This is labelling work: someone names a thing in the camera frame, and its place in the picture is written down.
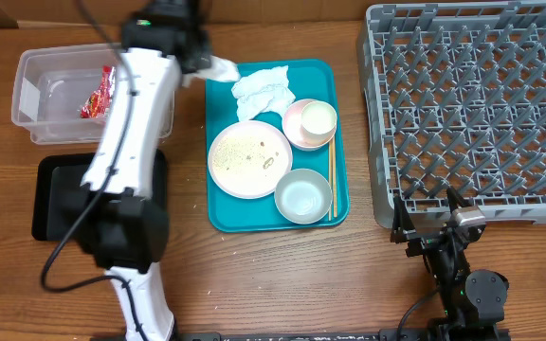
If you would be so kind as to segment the white napkin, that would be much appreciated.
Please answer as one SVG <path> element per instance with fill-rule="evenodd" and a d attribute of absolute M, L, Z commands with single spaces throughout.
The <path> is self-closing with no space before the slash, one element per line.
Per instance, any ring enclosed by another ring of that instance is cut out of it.
<path fill-rule="evenodd" d="M 289 89 L 288 65 L 262 69 L 248 76 L 240 76 L 236 63 L 212 56 L 211 66 L 185 75 L 182 85 L 188 87 L 193 79 L 233 82 L 232 96 L 237 100 L 239 121 L 251 120 L 260 113 L 274 112 L 284 117 L 296 96 Z"/>

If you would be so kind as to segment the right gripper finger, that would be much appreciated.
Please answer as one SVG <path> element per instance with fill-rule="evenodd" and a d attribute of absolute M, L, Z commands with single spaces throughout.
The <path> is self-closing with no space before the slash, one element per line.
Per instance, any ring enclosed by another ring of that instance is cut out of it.
<path fill-rule="evenodd" d="M 447 203 L 449 211 L 453 212 L 458 208 L 469 207 L 469 202 L 454 188 L 446 189 Z"/>
<path fill-rule="evenodd" d="M 406 205 L 399 195 L 393 197 L 394 211 L 392 232 L 393 233 L 412 233 L 415 231 L 414 224 L 407 211 Z"/>

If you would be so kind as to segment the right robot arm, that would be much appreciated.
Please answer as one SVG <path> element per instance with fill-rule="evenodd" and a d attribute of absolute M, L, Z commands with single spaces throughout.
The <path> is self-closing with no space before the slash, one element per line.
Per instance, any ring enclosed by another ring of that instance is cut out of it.
<path fill-rule="evenodd" d="M 504 319 L 509 281 L 498 272 L 470 269 L 464 251 L 482 236 L 486 219 L 455 188 L 446 190 L 450 218 L 436 232 L 419 233 L 401 197 L 393 198 L 394 217 L 391 241 L 405 243 L 406 254 L 422 257 L 435 281 L 435 288 L 414 303 L 402 316 L 395 338 L 407 340 L 404 332 L 408 317 L 438 295 L 445 315 L 432 318 L 419 332 L 418 340 L 508 340 L 507 331 L 497 324 Z"/>

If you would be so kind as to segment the pink bowl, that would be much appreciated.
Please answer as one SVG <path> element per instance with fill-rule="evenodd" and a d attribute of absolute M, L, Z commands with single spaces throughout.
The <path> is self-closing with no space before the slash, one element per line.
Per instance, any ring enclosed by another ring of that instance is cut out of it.
<path fill-rule="evenodd" d="M 302 151 L 314 151 L 327 144 L 331 138 L 322 144 L 307 143 L 300 132 L 300 113 L 304 106 L 315 99 L 301 99 L 291 104 L 282 119 L 282 130 L 289 142 Z"/>

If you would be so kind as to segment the red snack wrapper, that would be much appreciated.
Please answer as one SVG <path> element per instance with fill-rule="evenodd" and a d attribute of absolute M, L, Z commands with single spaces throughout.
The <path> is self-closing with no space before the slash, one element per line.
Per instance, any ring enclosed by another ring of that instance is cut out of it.
<path fill-rule="evenodd" d="M 102 68 L 99 87 L 92 92 L 80 110 L 81 118 L 107 117 L 115 92 L 116 68 L 105 65 Z"/>

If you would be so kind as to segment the white cup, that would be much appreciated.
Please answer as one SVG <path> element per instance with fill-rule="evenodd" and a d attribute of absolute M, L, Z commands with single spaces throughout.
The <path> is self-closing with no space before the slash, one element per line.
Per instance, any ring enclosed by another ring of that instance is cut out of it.
<path fill-rule="evenodd" d="M 322 144 L 331 138 L 337 128 L 337 112 L 324 101 L 315 100 L 304 106 L 300 113 L 300 132 L 309 144 Z"/>

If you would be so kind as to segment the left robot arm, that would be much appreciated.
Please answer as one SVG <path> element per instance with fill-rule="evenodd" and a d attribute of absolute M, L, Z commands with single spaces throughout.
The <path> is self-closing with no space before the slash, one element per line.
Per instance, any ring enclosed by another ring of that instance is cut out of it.
<path fill-rule="evenodd" d="M 212 65 L 196 1 L 152 1 L 121 28 L 115 93 L 80 193 L 88 203 L 63 237 L 104 269 L 126 320 L 128 340 L 170 340 L 174 317 L 160 260 L 169 216 L 152 199 L 159 132 L 184 77 Z"/>

